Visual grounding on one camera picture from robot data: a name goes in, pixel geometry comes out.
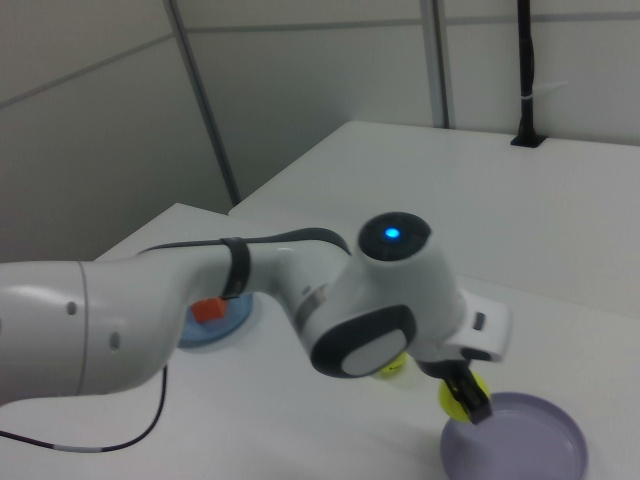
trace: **orange block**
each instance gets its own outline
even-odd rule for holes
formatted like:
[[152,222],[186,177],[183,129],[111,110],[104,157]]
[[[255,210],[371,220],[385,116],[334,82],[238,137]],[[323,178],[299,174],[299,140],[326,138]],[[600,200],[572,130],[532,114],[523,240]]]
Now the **orange block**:
[[217,320],[227,312],[227,301],[221,298],[206,298],[191,305],[191,313],[198,323]]

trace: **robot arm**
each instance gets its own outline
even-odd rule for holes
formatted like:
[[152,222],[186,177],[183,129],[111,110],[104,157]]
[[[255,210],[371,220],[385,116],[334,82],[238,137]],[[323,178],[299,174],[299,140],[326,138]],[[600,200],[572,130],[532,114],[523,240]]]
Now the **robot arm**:
[[0,404],[138,386],[167,363],[189,305],[242,292],[281,303],[321,373],[366,376],[407,350],[472,421],[490,413],[468,364],[501,360],[509,312],[460,291],[427,224],[406,213],[369,221],[353,255],[333,232],[307,229],[1,265]]

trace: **purple plate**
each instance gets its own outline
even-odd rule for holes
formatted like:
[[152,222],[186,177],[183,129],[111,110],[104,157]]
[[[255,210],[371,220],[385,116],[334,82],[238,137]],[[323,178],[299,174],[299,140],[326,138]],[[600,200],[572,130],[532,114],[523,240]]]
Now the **purple plate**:
[[479,425],[449,420],[440,457],[451,480],[581,480],[589,454],[582,431],[554,404],[496,393]]

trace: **tennis ball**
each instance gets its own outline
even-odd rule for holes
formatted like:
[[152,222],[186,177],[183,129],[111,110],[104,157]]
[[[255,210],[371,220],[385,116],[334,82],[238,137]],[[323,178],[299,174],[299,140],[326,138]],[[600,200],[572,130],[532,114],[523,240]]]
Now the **tennis ball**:
[[391,363],[382,367],[380,369],[380,373],[382,375],[393,375],[394,373],[397,373],[398,370],[400,370],[400,368],[405,364],[406,361],[407,352],[402,352],[400,355],[394,358]]
[[[484,379],[475,372],[472,372],[472,374],[478,386],[482,389],[489,400],[491,400],[491,393],[489,392],[489,387],[487,387]],[[438,400],[440,400],[440,406],[445,411],[445,413],[454,420],[457,420],[459,422],[470,421],[467,412],[464,411],[464,408],[462,408],[460,402],[453,398],[449,387],[444,381],[440,384],[440,390],[438,391]]]

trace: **white tabletop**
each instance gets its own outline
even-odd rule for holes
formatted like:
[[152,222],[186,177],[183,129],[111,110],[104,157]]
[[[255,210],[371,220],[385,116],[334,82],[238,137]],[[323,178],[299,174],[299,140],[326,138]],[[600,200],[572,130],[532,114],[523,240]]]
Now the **white tabletop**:
[[[265,233],[272,231],[176,205],[102,259],[167,241]],[[635,478],[640,322],[459,281],[515,313],[507,361],[477,362],[492,389],[540,395],[565,408],[585,431],[589,479]],[[0,428],[65,444],[126,441],[150,422],[159,387],[156,377],[117,395],[17,402],[0,409]],[[445,480],[438,449],[447,417],[437,388],[413,362],[389,380],[315,372],[279,305],[257,295],[254,313],[230,337],[175,352],[165,411],[143,442],[120,452],[74,454],[0,439],[2,478]]]
[[[461,286],[514,310],[505,362],[475,368],[494,390],[537,394],[574,416],[589,444],[588,478],[636,478],[640,148],[509,141],[351,122],[230,215],[283,230],[323,226],[350,243],[376,214],[422,216]],[[432,400],[426,393],[423,415],[439,418]]]
[[350,122],[234,208],[352,241],[381,212],[423,217],[456,273],[640,318],[640,148]]

